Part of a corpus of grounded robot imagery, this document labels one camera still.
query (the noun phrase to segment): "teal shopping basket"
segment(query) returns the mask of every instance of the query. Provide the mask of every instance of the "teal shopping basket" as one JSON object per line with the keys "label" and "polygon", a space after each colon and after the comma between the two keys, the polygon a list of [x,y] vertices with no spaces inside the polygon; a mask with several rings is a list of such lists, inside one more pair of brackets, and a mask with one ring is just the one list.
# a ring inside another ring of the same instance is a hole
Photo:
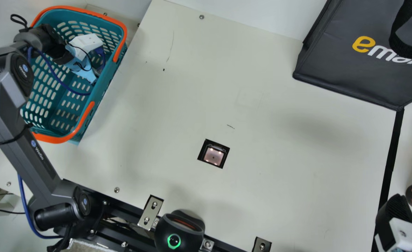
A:
{"label": "teal shopping basket", "polygon": [[[68,140],[79,142],[97,110],[126,52],[126,27],[118,20],[89,10],[71,6],[53,6],[40,12],[33,26],[50,24],[64,40],[94,33],[103,41],[106,64],[95,85],[72,73],[67,67],[51,61],[57,76],[80,96],[55,80],[45,60],[38,56],[30,64],[35,74],[28,102],[20,110],[36,139],[60,144]],[[100,56],[91,57],[93,66],[102,65]]]}

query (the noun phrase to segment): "metal bracket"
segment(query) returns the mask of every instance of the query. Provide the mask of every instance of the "metal bracket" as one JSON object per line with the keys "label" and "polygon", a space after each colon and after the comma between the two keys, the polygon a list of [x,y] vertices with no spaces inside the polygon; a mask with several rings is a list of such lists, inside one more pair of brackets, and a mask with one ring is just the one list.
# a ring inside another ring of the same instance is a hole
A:
{"label": "metal bracket", "polygon": [[256,237],[254,242],[254,247],[252,248],[252,252],[270,252],[271,249],[271,242]]}
{"label": "metal bracket", "polygon": [[214,247],[214,241],[204,238],[203,244],[201,244],[200,252],[212,252]]}
{"label": "metal bracket", "polygon": [[147,204],[145,205],[144,212],[142,213],[137,225],[147,231],[150,231],[159,211],[161,210],[163,202],[163,199],[150,195]]}

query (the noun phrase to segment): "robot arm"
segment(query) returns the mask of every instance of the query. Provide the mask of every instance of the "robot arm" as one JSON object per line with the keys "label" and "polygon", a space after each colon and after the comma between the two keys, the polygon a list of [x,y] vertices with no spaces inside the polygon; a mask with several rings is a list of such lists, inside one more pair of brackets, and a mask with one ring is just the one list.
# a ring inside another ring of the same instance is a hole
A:
{"label": "robot arm", "polygon": [[44,25],[21,32],[15,37],[14,44],[0,48],[0,148],[33,192],[28,208],[39,230],[55,227],[55,221],[47,218],[49,212],[65,213],[62,222],[57,223],[63,225],[83,220],[90,211],[89,198],[76,184],[60,179],[20,116],[34,80],[31,65],[25,57],[30,44],[51,53],[54,59],[67,58],[62,40],[56,40],[54,36],[47,33]]}

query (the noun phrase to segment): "white wall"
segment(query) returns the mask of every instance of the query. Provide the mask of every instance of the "white wall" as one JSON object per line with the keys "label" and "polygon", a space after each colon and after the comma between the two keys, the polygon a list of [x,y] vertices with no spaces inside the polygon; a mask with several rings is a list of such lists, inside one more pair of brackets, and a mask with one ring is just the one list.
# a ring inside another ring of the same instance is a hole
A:
{"label": "white wall", "polygon": [[144,18],[151,0],[86,0],[86,2],[140,22]]}
{"label": "white wall", "polygon": [[326,0],[167,1],[297,40],[305,38],[326,2]]}

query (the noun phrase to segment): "white tabletop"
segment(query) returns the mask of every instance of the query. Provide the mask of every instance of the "white tabletop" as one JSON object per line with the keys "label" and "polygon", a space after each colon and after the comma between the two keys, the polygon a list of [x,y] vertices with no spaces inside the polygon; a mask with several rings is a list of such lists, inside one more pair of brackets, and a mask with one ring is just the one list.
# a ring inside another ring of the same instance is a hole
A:
{"label": "white tabletop", "polygon": [[[79,146],[42,146],[60,176],[246,251],[368,251],[395,112],[295,81],[299,40],[200,14],[152,1]],[[224,169],[196,159],[205,139]]]}
{"label": "white tabletop", "polygon": [[405,107],[389,197],[412,185],[412,103]]}

